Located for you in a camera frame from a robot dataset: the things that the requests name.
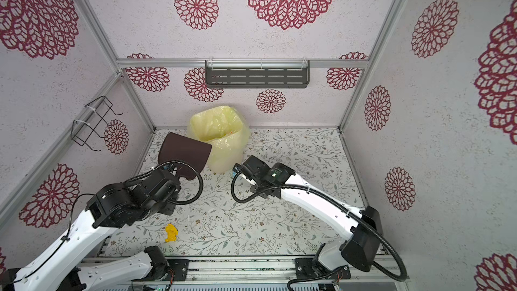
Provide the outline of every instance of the trash bin liner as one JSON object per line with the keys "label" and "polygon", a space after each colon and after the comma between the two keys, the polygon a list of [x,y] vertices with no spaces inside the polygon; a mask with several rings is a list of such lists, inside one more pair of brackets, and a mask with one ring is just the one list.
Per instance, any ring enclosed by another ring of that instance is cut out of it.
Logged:
{"label": "trash bin liner", "polygon": [[212,145],[206,164],[213,172],[221,173],[242,163],[250,128],[235,108],[219,106],[192,116],[187,136]]}

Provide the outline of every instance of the black wire rack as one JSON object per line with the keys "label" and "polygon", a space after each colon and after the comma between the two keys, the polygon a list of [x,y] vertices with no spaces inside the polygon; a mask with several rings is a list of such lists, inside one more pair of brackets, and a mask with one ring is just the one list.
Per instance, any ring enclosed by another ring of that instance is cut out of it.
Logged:
{"label": "black wire rack", "polygon": [[[99,109],[102,104],[106,105],[107,106],[107,110],[101,115],[100,113],[97,112],[97,109]],[[113,107],[113,103],[105,96],[105,95],[102,95],[100,96],[99,98],[96,98],[94,99],[93,101],[87,103],[86,105],[84,105],[86,108],[90,108],[94,114],[96,114],[97,116],[99,116],[99,121],[95,124],[95,126],[92,127],[92,125],[88,122],[88,120],[86,121],[83,121],[83,120],[79,120],[79,119],[75,119],[74,122],[72,123],[72,130],[70,131],[70,138],[76,142],[77,144],[79,144],[79,146],[84,146],[86,145],[87,147],[90,148],[90,150],[92,151],[95,151],[95,152],[100,152],[100,150],[96,150],[94,148],[92,148],[88,143],[88,139],[91,137],[91,135],[93,133],[97,134],[97,136],[99,136],[99,138],[104,138],[104,136],[101,136],[98,132],[97,132],[97,127],[99,126],[99,124],[101,122],[104,122],[106,124],[106,126],[108,125],[107,121],[104,119],[104,117],[106,117],[106,115],[108,114],[108,112],[112,112],[114,115],[116,116],[119,116],[119,115],[122,115],[123,113],[116,113],[112,107]],[[81,132],[81,129],[84,127],[84,126],[88,126],[92,131],[89,133],[88,137],[86,139],[82,139],[78,136],[78,134]]]}

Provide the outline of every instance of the yellow plastic bag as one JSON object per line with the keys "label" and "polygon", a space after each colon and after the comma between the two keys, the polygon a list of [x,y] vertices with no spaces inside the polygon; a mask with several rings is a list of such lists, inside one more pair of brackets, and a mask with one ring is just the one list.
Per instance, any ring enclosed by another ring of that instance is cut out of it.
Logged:
{"label": "yellow plastic bag", "polygon": [[216,173],[226,172],[242,163],[250,128],[240,113],[229,106],[219,106],[196,113],[187,126],[187,137],[212,145],[206,164]]}

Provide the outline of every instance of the leaf pattern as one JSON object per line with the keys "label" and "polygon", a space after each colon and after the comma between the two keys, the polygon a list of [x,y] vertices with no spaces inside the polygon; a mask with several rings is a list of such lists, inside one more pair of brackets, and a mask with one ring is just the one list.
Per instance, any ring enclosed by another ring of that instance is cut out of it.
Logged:
{"label": "leaf pattern", "polygon": [[[159,130],[142,166],[142,172],[157,165],[158,153],[171,130]],[[185,135],[185,130],[173,130]],[[268,165],[284,163],[307,181],[348,204],[363,207],[357,185],[338,132],[330,129],[252,130],[243,160],[255,155]],[[257,197],[238,204],[230,195],[232,172],[202,172],[204,189],[194,203],[176,206],[174,214],[153,215],[125,226],[111,237],[102,256],[132,256],[147,246],[158,245],[172,255],[275,255],[314,254],[322,243],[339,235],[312,213],[287,201]],[[196,180],[181,179],[179,199],[197,191]],[[236,194],[250,195],[249,183],[238,180]],[[178,229],[177,240],[165,243],[165,227]]]}

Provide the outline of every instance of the trash bin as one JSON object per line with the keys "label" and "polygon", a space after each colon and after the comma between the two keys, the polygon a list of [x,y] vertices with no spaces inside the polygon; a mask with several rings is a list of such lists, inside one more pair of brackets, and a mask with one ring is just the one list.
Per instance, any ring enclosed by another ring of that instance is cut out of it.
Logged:
{"label": "trash bin", "polygon": [[192,116],[187,136],[212,145],[206,164],[213,172],[221,173],[242,163],[250,128],[234,108],[219,106]]}

